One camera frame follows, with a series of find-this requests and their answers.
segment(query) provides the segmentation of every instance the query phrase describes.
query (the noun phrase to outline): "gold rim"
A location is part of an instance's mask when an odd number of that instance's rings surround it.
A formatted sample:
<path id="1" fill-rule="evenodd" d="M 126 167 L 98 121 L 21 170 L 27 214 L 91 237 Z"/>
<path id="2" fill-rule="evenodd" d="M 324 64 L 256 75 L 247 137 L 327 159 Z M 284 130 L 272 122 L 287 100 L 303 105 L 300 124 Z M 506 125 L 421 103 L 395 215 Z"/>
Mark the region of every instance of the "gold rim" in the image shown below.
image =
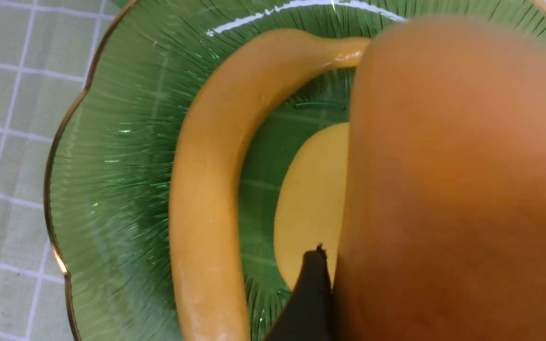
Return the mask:
<path id="1" fill-rule="evenodd" d="M 54 157 L 56 156 L 56 151 L 58 150 L 58 145 L 60 143 L 61 138 L 63 137 L 63 133 L 65 128 L 67 128 L 67 124 L 69 123 L 71 117 L 73 117 L 73 114 L 75 113 L 75 110 L 77 107 L 82 103 L 85 95 L 87 95 L 88 91 L 91 88 L 91 82 L 94 79 L 94 73 L 96 72 L 98 62 L 100 61 L 100 57 L 102 56 L 102 51 L 104 50 L 104 47 L 106 47 L 107 42 L 109 40 L 109 37 L 113 34 L 113 31 L 117 28 L 117 25 L 119 25 L 119 22 L 123 19 L 123 17 L 126 16 L 128 11 L 138 2 L 138 0 L 130 0 L 128 4 L 117 14 L 117 17 L 113 20 L 109 28 L 107 29 L 107 32 L 104 34 L 104 37 L 102 38 L 102 41 L 100 41 L 100 45 L 98 45 L 98 49 L 94 53 L 94 57 L 91 61 L 90 70 L 87 75 L 87 79 L 85 80 L 85 86 L 82 92 L 78 95 L 78 97 L 74 100 L 73 104 L 71 104 L 69 110 L 67 110 L 67 114 L 64 115 L 63 121 L 58 127 L 58 130 L 56 131 L 56 135 L 54 136 L 54 141 L 52 142 L 52 146 L 50 147 L 50 153 L 48 154 L 47 162 L 45 165 L 45 175 L 44 175 L 44 212 L 45 212 L 45 225 L 47 227 L 47 233 L 50 237 L 50 244 L 52 244 L 52 250 L 54 251 L 54 257 L 56 257 L 56 263 L 58 263 L 58 267 L 60 267 L 60 270 L 63 272 L 64 276 L 64 296 L 67 303 L 67 315 L 69 317 L 69 324 L 71 327 L 71 333 L 73 334 L 73 338 L 76 341 L 81 341 L 82 337 L 80 336 L 80 332 L 77 328 L 77 321 L 75 319 L 75 313 L 73 309 L 73 296 L 71 293 L 71 274 L 69 272 L 69 269 L 67 268 L 67 264 L 64 261 L 62 252 L 60 251 L 60 248 L 58 247 L 58 241 L 56 240 L 56 234 L 54 233 L 54 224 L 52 223 L 52 208 L 50 207 L 50 181 L 52 179 L 52 167 L 54 166 Z"/>
<path id="2" fill-rule="evenodd" d="M 98 62 L 100 61 L 100 57 L 102 56 L 102 52 L 104 51 L 104 48 L 107 45 L 109 37 L 111 37 L 111 35 L 117 28 L 117 25 L 119 25 L 119 22 L 123 19 L 123 17 L 126 16 L 128 11 L 130 11 L 130 9 L 134 5 L 136 5 L 138 1 L 139 0 L 130 0 L 128 4 L 123 9 L 121 9 L 119 14 L 117 14 L 117 16 L 115 17 L 115 19 L 113 20 L 109 28 L 107 29 L 107 32 L 104 34 L 104 37 L 102 37 L 102 41 L 100 41 L 100 44 L 98 45 L 98 49 L 96 50 L 96 53 L 94 54 L 94 57 L 92 59 L 90 70 L 88 72 L 87 79 L 85 80 L 84 89 L 82 90 L 82 92 L 80 92 L 78 97 L 74 100 L 73 104 L 71 104 L 69 110 L 67 110 L 67 113 L 64 115 L 64 118 L 62 122 L 60 123 L 58 130 L 56 131 L 56 135 L 54 136 L 54 141 L 52 142 L 52 146 L 50 147 L 50 153 L 48 154 L 47 163 L 45 165 L 45 175 L 44 175 L 45 225 L 47 227 L 48 236 L 50 237 L 50 244 L 52 245 L 52 250 L 54 251 L 54 257 L 56 257 L 56 263 L 58 263 L 58 267 L 63 272 L 64 295 L 65 295 L 65 300 L 67 305 L 67 315 L 69 317 L 71 333 L 73 334 L 73 338 L 76 341 L 81 341 L 82 337 L 80 336 L 80 333 L 77 327 L 77 321 L 75 319 L 75 313 L 73 309 L 73 296 L 71 292 L 71 274 L 64 261 L 62 252 L 60 251 L 60 248 L 58 247 L 58 241 L 56 240 L 56 234 L 54 233 L 54 224 L 52 223 L 52 209 L 50 207 L 50 181 L 52 179 L 52 167 L 54 166 L 54 158 L 56 156 L 56 151 L 58 150 L 58 145 L 63 136 L 65 128 L 67 128 L 67 124 L 69 123 L 70 119 L 73 117 L 75 110 L 82 103 L 83 99 L 85 98 L 85 95 L 87 95 L 88 91 L 91 88 L 91 83 L 93 81 Z M 535 6 L 537 6 L 540 9 L 540 11 L 542 11 L 546 15 L 545 0 L 532 0 L 532 2 Z"/>

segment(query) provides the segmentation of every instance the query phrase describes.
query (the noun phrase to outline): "green glass bowl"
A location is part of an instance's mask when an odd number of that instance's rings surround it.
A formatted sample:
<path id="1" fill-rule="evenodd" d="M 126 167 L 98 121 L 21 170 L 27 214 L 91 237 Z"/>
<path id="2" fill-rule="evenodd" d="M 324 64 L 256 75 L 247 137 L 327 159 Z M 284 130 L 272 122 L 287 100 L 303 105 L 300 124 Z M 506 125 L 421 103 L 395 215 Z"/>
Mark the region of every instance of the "green glass bowl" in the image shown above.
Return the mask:
<path id="1" fill-rule="evenodd" d="M 75 338 L 182 339 L 167 239 L 170 173 L 187 108 L 221 61 L 273 28 L 372 37 L 429 13 L 481 16 L 546 46 L 546 4 L 529 0 L 132 0 L 97 51 L 45 175 L 45 215 Z M 314 79 L 251 144 L 239 215 L 253 340 L 264 337 L 290 294 L 273 256 L 282 179 L 310 136 L 347 121 L 353 74 Z"/>

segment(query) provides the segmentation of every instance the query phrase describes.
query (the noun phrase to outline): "green checkered tablecloth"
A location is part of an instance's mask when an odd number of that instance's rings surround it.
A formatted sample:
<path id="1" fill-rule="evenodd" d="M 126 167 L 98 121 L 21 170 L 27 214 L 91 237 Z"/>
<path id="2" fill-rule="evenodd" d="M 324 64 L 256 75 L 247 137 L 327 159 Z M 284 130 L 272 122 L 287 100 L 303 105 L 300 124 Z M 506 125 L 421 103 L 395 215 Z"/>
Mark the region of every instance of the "green checkered tablecloth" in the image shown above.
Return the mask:
<path id="1" fill-rule="evenodd" d="M 44 222 L 43 173 L 118 11 L 109 0 L 0 0 L 0 341 L 72 340 Z"/>

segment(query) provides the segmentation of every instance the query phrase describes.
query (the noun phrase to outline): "bowl edge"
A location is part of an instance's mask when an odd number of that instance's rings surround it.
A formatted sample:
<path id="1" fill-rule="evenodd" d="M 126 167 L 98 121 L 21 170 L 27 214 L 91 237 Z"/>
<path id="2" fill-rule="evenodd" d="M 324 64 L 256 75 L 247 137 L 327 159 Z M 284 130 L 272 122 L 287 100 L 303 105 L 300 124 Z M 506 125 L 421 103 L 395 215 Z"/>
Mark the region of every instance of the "bowl edge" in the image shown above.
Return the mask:
<path id="1" fill-rule="evenodd" d="M 56 131 L 54 140 L 52 141 L 52 145 L 50 147 L 48 158 L 45 164 L 44 184 L 43 184 L 45 226 L 47 228 L 48 237 L 50 238 L 50 244 L 52 245 L 52 251 L 54 252 L 54 257 L 56 258 L 56 263 L 58 263 L 58 267 L 63 273 L 64 296 L 65 296 L 65 302 L 67 306 L 67 316 L 69 318 L 71 333 L 73 334 L 73 338 L 75 339 L 75 341 L 82 341 L 82 337 L 79 333 L 77 321 L 75 319 L 75 314 L 74 314 L 73 296 L 72 296 L 72 289 L 71 289 L 71 274 L 69 272 L 69 269 L 67 268 L 67 264 L 65 263 L 62 252 L 58 246 L 58 241 L 56 240 L 56 234 L 54 231 L 54 223 L 52 222 L 52 208 L 50 206 L 50 183 L 52 180 L 52 168 L 54 166 L 56 151 L 58 151 L 58 145 L 63 136 L 63 133 L 65 132 L 65 129 L 67 128 L 67 125 L 70 119 L 73 117 L 73 114 L 77 110 L 77 107 L 82 103 L 83 99 L 85 98 L 85 95 L 87 95 L 87 93 L 89 92 L 91 88 L 91 84 L 94 79 L 96 69 L 98 68 L 98 63 L 100 62 L 100 57 L 102 56 L 102 52 L 104 51 L 104 48 L 106 47 L 108 43 L 109 37 L 111 37 L 115 29 L 117 28 L 117 25 L 119 25 L 121 20 L 127 15 L 128 11 L 130 11 L 130 9 L 134 5 L 136 5 L 137 2 L 138 0 L 130 0 L 126 4 L 126 6 L 123 7 L 119 11 L 119 13 L 115 16 L 115 19 L 111 22 L 106 33 L 104 33 L 104 37 L 102 37 L 102 40 L 100 41 L 98 48 L 92 58 L 90 69 L 88 71 L 87 78 L 85 79 L 85 85 L 82 91 L 80 92 L 80 94 L 78 95 L 78 97 L 76 97 L 76 99 L 73 101 L 73 103 L 69 107 L 69 110 L 67 110 L 67 113 L 64 115 L 62 122 L 58 126 L 58 130 Z"/>

